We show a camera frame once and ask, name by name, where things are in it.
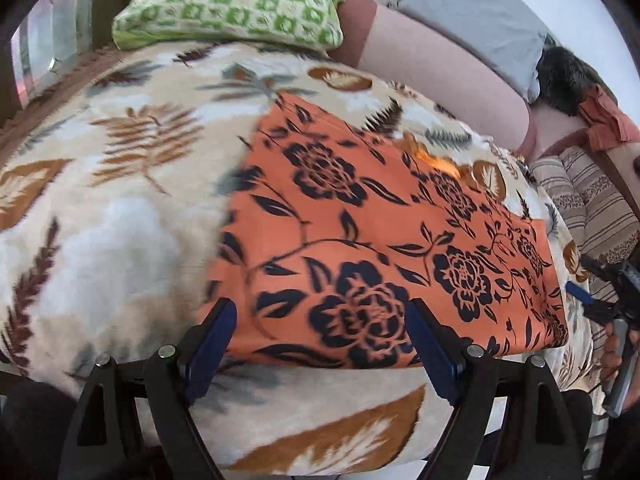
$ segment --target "metal bolt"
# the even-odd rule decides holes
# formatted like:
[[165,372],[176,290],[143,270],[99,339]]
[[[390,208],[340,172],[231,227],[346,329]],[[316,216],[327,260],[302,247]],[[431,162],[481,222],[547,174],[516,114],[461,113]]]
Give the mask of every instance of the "metal bolt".
[[471,357],[482,357],[484,355],[484,348],[480,345],[469,345],[466,347],[466,353]]
[[543,358],[542,356],[533,354],[531,356],[531,364],[538,368],[544,368],[546,366],[546,361],[545,361],[545,358]]
[[161,346],[160,349],[158,350],[158,355],[162,359],[167,359],[174,354],[175,354],[175,346],[173,345],[164,345],[164,346]]
[[109,355],[108,352],[105,352],[104,354],[98,355],[98,357],[95,360],[95,365],[98,368],[106,368],[110,362],[111,362],[111,356]]

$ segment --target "green patterned pillow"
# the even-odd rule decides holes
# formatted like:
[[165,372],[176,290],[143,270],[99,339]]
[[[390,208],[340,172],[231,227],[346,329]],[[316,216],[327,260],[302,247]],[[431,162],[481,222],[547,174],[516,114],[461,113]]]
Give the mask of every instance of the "green patterned pillow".
[[343,0],[133,0],[113,20],[121,49],[166,40],[240,39],[330,50]]

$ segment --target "orange cloth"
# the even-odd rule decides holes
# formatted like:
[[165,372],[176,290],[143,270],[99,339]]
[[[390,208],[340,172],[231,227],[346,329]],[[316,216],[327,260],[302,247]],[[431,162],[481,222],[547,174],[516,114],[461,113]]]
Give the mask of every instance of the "orange cloth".
[[423,160],[436,170],[443,171],[455,178],[460,178],[460,170],[450,158],[431,155],[424,143],[415,140],[415,136],[411,132],[405,132],[402,134],[401,140],[395,140],[393,143],[396,148]]
[[231,298],[247,361],[415,365],[411,298],[492,354],[568,338],[543,220],[290,94],[251,139],[209,275],[201,318]]
[[580,115],[590,125],[587,130],[593,152],[605,152],[624,142],[640,142],[640,130],[629,117],[618,108],[600,85],[585,92],[580,103]]

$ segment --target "floral blanket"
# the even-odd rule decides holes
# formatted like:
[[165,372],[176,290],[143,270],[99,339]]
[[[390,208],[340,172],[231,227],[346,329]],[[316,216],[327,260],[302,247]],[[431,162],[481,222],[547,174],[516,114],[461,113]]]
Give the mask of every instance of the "floral blanket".
[[[511,155],[402,84],[274,46],[183,42],[94,80],[0,173],[0,349],[22,373],[77,395],[98,354],[135,360],[180,339],[207,299],[236,169],[281,92],[381,136],[412,132],[513,215],[545,221],[568,344],[540,352],[561,388],[588,372],[590,324],[564,293],[575,244]],[[192,413],[220,466],[303,475],[423,458],[450,408],[420,367],[229,360]]]
[[391,140],[281,93],[252,135],[211,273],[228,354],[325,368],[418,365],[409,298],[494,355],[563,346],[545,221],[512,214]]

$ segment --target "handheld device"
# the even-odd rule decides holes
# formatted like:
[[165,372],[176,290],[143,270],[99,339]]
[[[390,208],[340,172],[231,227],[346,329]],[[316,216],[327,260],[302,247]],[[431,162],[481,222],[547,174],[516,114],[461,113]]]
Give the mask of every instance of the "handheld device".
[[622,412],[638,362],[638,351],[627,334],[629,330],[640,330],[640,242],[624,262],[603,264],[584,254],[580,263],[601,280],[611,283],[618,295],[616,302],[600,301],[573,282],[566,285],[567,293],[582,301],[585,317],[602,326],[613,323],[614,334],[620,338],[616,353],[622,357],[622,366],[615,380],[603,384],[606,394],[603,407],[609,416],[617,418]]

